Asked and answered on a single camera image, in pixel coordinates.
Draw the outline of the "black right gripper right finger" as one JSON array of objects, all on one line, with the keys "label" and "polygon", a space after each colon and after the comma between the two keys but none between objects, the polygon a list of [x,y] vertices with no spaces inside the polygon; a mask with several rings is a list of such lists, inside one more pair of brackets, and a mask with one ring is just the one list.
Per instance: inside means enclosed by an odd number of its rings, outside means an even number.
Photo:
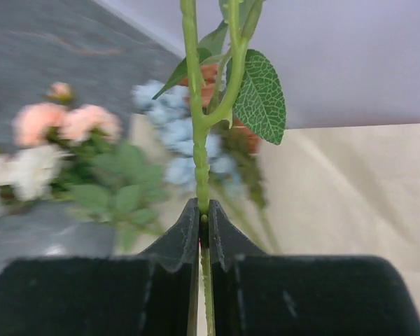
[{"label": "black right gripper right finger", "polygon": [[420,335],[397,269],[375,255],[269,255],[209,208],[217,335]]}]

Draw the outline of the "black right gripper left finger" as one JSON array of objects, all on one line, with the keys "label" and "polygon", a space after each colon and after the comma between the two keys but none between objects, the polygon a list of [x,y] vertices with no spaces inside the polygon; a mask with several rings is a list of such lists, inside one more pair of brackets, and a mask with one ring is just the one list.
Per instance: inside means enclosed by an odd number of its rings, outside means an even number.
[{"label": "black right gripper left finger", "polygon": [[15,258],[0,271],[0,335],[195,335],[199,209],[136,255]]}]

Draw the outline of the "brown rose stem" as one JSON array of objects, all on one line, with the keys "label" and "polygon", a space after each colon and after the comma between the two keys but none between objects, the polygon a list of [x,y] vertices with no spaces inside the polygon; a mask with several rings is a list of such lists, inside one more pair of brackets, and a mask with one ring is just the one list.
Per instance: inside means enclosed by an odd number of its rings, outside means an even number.
[{"label": "brown rose stem", "polygon": [[[216,97],[215,84],[220,79],[218,69],[220,64],[207,64],[201,66],[201,72],[204,79],[204,86],[202,88],[202,104],[203,109],[206,109],[209,105],[211,98]],[[272,225],[266,214],[267,199],[265,196],[265,189],[263,187],[263,176],[260,170],[260,166],[257,161],[256,154],[258,152],[258,146],[260,143],[260,137],[254,134],[249,128],[247,128],[238,118],[233,117],[233,125],[231,129],[223,125],[220,122],[216,126],[216,133],[222,136],[223,150],[224,153],[229,154],[235,161],[235,166],[238,172],[241,174],[241,184],[246,187],[248,198],[255,204],[258,212],[258,217],[262,225],[262,229],[268,239],[273,252],[280,253],[280,245],[277,238],[274,235]],[[221,196],[225,197],[228,201],[228,191],[223,192],[222,182],[216,182],[216,173],[212,178],[212,183]],[[251,224],[245,219],[245,215],[241,215],[241,208],[237,208],[234,204],[234,212],[240,217],[240,221],[244,227],[252,231],[253,236],[256,236],[256,231],[251,227]]]}]

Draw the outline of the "orange wrapping paper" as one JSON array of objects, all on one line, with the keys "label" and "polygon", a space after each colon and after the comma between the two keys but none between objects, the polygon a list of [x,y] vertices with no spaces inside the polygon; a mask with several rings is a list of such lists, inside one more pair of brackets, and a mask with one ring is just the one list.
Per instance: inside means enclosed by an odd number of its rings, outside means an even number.
[{"label": "orange wrapping paper", "polygon": [[[273,252],[247,189],[211,200],[238,230],[272,256],[384,258],[400,273],[420,317],[420,124],[291,129],[279,146],[265,143],[258,159],[281,252]],[[188,200],[172,190],[155,206],[161,236]]]}]

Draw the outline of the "peach rose stem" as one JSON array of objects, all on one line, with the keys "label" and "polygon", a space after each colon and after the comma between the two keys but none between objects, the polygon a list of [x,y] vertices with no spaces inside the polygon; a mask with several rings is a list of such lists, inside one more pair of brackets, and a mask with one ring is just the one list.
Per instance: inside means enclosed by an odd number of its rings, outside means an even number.
[{"label": "peach rose stem", "polygon": [[70,109],[74,101],[72,87],[54,82],[48,88],[47,97],[52,101],[23,106],[13,119],[15,143],[23,147],[41,145],[48,139],[48,131],[55,128],[61,139],[80,144],[91,137],[94,130],[105,140],[119,140],[122,127],[119,118],[105,108],[83,104]]}]

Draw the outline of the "pink rose stem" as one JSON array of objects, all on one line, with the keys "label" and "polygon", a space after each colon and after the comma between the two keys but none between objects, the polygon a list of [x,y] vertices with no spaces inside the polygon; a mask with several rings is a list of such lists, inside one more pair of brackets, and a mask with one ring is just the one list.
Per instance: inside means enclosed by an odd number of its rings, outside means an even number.
[{"label": "pink rose stem", "polygon": [[207,137],[213,126],[237,116],[255,135],[271,144],[279,145],[286,126],[286,105],[278,74],[266,56],[249,48],[262,13],[263,2],[220,1],[219,4],[223,16],[220,28],[230,40],[227,52],[216,56],[216,61],[222,67],[229,68],[225,94],[219,95],[221,82],[217,80],[209,105],[205,106],[202,102],[205,83],[202,66],[212,57],[212,53],[198,39],[195,1],[180,2],[185,59],[158,91],[161,95],[184,78],[188,80],[208,335],[216,334],[216,320],[209,247],[213,220],[209,209],[209,163],[205,148]]}]

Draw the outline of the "cream white rose stem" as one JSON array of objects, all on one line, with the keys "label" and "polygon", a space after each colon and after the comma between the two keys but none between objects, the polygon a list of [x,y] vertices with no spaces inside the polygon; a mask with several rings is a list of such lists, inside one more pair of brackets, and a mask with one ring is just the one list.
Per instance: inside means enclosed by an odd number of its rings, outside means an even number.
[{"label": "cream white rose stem", "polygon": [[[12,187],[19,201],[33,201],[45,196],[67,156],[67,152],[56,145],[22,149],[14,156],[0,154],[0,187]],[[4,212],[4,201],[0,200],[0,215]]]}]

